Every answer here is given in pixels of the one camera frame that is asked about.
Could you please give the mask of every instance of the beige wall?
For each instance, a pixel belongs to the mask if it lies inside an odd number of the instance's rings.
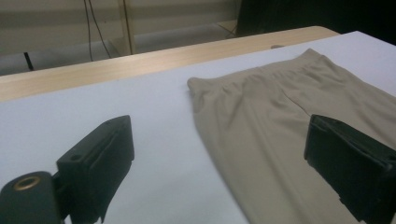
[[[240,0],[92,0],[92,5],[104,39],[119,40],[122,49],[134,43],[134,35],[235,20],[235,1]],[[87,42],[83,0],[0,0],[0,55]]]
[[[106,39],[123,37],[117,0],[94,0]],[[0,0],[0,55],[88,42],[83,0]],[[99,40],[91,20],[92,39]]]
[[[128,0],[134,35],[236,19],[237,0]]]

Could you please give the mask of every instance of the pant leg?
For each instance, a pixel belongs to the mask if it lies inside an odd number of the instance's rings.
[[[357,223],[304,160],[310,115],[346,123],[354,118],[354,124],[369,127],[364,133],[383,136],[376,131],[382,127],[361,118],[390,111],[388,118],[395,120],[393,97],[313,50],[226,77],[192,78],[189,86],[197,129],[251,223]],[[385,108],[366,105],[362,112],[356,103],[361,95],[382,99]]]

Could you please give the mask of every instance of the khaki trousers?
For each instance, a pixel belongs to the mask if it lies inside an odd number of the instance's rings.
[[[309,119],[339,119],[396,148],[395,97],[312,49],[188,85],[197,130],[250,223],[358,223],[304,160]]]

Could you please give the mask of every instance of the black cable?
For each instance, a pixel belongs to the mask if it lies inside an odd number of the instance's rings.
[[[108,52],[108,50],[107,50],[107,48],[106,48],[105,41],[103,41],[102,33],[100,32],[99,25],[98,25],[98,23],[97,23],[97,21],[96,21],[96,18],[95,18],[95,14],[93,13],[93,8],[92,8],[91,0],[88,0],[88,2],[90,3],[93,21],[95,22],[96,28],[98,29],[99,36],[100,36],[100,39],[102,40],[103,47],[105,47],[105,50],[106,50],[106,52],[107,52],[108,58],[111,58],[110,53]]]
[[[87,16],[87,24],[88,24],[88,44],[90,46],[90,56],[91,56],[91,62],[93,62],[92,58],[92,48],[91,48],[91,26],[90,26],[90,17],[88,16],[88,9],[87,9],[87,1],[84,0],[84,6],[85,6],[85,15]]]

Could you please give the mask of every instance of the wooden table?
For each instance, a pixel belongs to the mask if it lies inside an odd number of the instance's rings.
[[[0,77],[0,102],[338,35],[307,27]]]

